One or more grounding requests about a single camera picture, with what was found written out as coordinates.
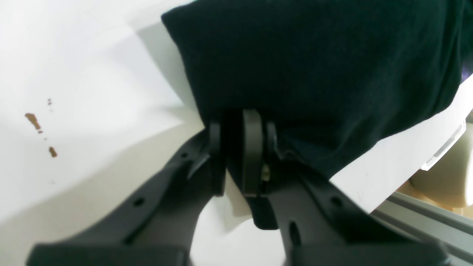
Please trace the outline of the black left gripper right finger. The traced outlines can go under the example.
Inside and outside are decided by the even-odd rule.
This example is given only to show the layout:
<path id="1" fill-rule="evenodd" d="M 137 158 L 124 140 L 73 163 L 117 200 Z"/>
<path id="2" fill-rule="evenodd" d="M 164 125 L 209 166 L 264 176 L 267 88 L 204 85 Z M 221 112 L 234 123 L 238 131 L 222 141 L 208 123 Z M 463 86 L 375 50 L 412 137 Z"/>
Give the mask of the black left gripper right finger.
<path id="1" fill-rule="evenodd" d="M 277 150 L 276 128 L 242 111 L 242 194 L 270 202 L 287 266 L 446 266 L 437 242 L 409 239 L 380 224 L 335 185 Z"/>

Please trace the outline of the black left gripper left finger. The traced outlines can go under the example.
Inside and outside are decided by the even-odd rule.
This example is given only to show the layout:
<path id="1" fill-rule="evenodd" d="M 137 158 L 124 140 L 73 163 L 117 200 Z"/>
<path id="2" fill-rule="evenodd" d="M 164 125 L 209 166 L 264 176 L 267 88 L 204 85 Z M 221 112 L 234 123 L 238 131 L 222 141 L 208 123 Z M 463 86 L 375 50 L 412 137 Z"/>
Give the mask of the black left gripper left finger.
<path id="1" fill-rule="evenodd" d="M 225 187 L 222 125 L 211 122 L 88 229 L 34 246 L 28 266 L 187 266 L 197 220 Z"/>

